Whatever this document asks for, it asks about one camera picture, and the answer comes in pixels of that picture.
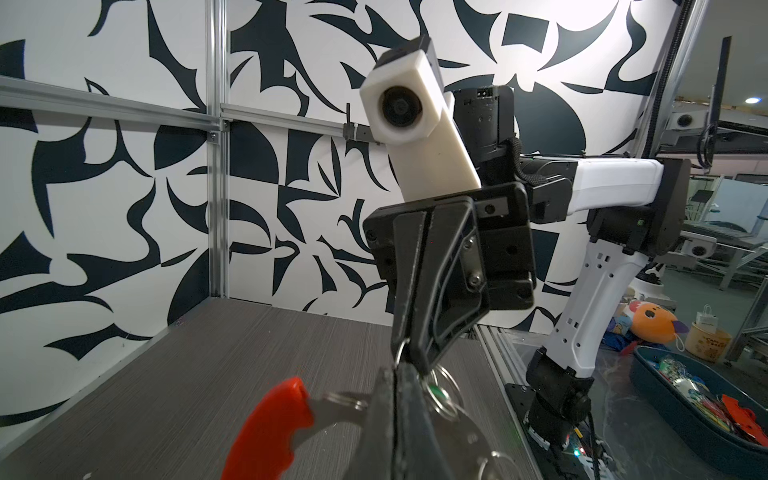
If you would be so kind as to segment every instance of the screw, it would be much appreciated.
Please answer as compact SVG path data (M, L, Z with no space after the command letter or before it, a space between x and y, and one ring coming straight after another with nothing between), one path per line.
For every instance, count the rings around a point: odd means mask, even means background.
M476 272L470 273L467 283L469 283L469 286L477 287L482 283L482 276Z

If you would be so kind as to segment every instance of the red keychain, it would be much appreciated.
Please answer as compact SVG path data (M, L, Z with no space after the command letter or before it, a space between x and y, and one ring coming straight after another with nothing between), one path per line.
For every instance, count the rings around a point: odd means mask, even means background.
M271 389L240 430L221 479L279 478L293 462L293 433L314 423L309 396L297 376Z
M760 428L760 425L757 425L755 422L755 412L739 406L739 401L728 395L723 395L723 404L728 410L730 417L739 426L739 429L741 429L742 432L752 437L755 442L764 447L768 447L768 436L766 436L763 429Z

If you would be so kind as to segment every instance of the white wall panel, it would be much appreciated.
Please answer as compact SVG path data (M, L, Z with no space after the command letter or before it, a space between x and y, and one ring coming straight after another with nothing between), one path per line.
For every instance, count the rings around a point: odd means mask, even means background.
M231 127L230 295L391 324L388 290L361 230L376 208L402 202L386 149L247 122Z
M0 74L204 112L204 5L3 2ZM0 449L208 296L205 140L0 108Z
M345 121L350 103L352 120L365 124L358 87L378 55L429 33L449 88L511 85L524 150L573 154L630 147L677 8L673 0L228 5L230 103L330 121Z
M5 0L13 42L28 80L205 113L204 0Z

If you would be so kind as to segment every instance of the dark blue bin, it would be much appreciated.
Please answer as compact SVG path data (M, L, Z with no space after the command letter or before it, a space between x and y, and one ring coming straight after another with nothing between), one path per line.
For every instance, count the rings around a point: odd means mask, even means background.
M733 397L739 401L740 406L755 412L757 423L763 429L768 426L768 410L765 407L710 367L679 353L649 346L637 347L630 371L630 380L637 391L706 463L730 475L749 480L766 480L768 449L715 426L648 363L659 363L667 355L683 363L691 375L700 377L712 393Z

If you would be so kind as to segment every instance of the cylindrical container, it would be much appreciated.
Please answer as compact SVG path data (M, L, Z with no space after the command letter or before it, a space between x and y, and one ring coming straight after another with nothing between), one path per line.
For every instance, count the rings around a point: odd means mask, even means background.
M708 333L696 326L694 322L690 326L688 338L685 339L685 350L700 359L716 362L725 351L730 339L730 334L724 330L717 329L715 333Z

